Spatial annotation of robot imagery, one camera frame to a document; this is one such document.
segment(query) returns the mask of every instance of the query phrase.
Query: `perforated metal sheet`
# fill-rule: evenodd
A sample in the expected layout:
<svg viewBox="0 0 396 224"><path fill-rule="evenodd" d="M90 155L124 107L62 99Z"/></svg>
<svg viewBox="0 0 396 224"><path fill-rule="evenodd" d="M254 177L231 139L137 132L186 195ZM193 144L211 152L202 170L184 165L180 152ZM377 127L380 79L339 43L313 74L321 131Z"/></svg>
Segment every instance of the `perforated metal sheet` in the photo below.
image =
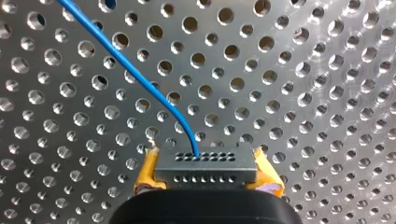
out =
<svg viewBox="0 0 396 224"><path fill-rule="evenodd" d="M304 223L396 221L395 2L75 2L201 146L262 146ZM0 223L107 223L147 137L188 145L56 1L2 1L0 50Z"/></svg>

